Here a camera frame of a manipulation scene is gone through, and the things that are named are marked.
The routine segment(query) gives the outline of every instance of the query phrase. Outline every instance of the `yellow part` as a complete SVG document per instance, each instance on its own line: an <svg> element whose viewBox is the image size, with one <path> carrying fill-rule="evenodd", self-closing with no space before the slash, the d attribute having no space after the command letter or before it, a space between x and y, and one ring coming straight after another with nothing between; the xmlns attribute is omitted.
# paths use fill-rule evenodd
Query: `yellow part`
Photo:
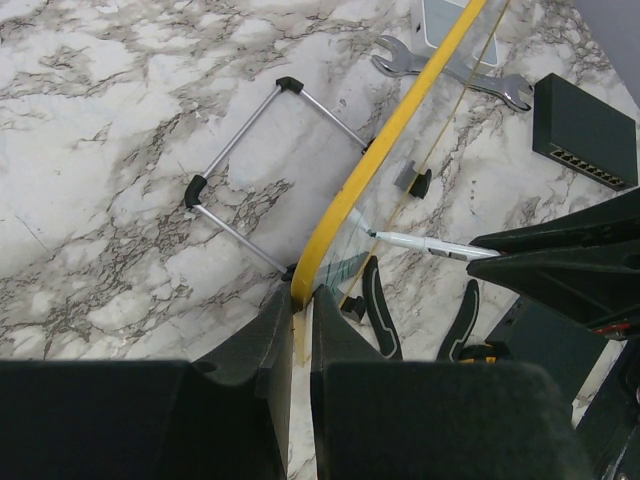
<svg viewBox="0 0 640 480"><path fill-rule="evenodd" d="M349 212L362 195L373 176L406 128L427 93L433 86L487 0L471 0L460 18L449 31L440 47L418 76L407 95L384 125L374 142L351 173L342 189L331 202L322 220L314 230L302 252L293 275L291 296L299 305L306 306L313 295L313 279L331 242Z"/></svg>

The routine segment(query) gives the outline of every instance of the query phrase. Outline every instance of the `wrench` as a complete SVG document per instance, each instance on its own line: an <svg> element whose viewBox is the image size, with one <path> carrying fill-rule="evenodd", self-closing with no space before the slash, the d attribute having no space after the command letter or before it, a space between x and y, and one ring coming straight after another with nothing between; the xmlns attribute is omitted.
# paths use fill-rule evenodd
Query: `wrench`
<svg viewBox="0 0 640 480"><path fill-rule="evenodd" d="M413 54L404 43L395 37L381 35L376 39L376 43L391 52L391 60L379 55L373 55L371 58L375 67L388 77L418 75L429 61L427 57ZM473 70L467 67L460 56L456 54L451 57L444 72L463 84L466 84L473 74ZM520 92L531 95L533 94L533 86L522 75L489 77L476 73L469 81L469 88L500 98L516 112L531 110L531 105L520 98Z"/></svg>

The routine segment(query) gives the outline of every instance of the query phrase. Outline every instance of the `white marble surface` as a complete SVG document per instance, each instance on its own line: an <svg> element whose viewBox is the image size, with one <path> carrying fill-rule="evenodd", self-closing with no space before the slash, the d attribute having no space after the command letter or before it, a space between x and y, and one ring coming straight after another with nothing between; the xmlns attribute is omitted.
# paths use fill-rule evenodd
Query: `white marble surface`
<svg viewBox="0 0 640 480"><path fill-rule="evenodd" d="M185 212L186 184L284 75L371 138L413 81L375 71L372 44L407 34L409 5L0 1L0 356L195 359L249 321L278 276ZM640 118L568 0L514 0L497 35L500 72L532 82L556 72ZM279 100L203 199L288 264L359 148L299 99ZM531 123L468 94L430 161L429 195L396 228L468 241L611 195L531 152ZM464 265L388 249L381 271L405 356L433 358ZM477 339L513 299L487 284L482 293ZM298 479L315 476L306 378L296 369Z"/></svg>

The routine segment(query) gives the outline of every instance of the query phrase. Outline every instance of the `marker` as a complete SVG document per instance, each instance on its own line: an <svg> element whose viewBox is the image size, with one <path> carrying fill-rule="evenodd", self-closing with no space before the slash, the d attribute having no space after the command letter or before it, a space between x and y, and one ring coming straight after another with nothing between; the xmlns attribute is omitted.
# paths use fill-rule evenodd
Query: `marker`
<svg viewBox="0 0 640 480"><path fill-rule="evenodd" d="M438 257L462 260L464 262L499 257L501 255L497 250L443 242L442 240L431 237L414 237L413 235L395 232L372 232L371 236L389 245L395 245L396 247L408 248L422 253L437 255Z"/></svg>

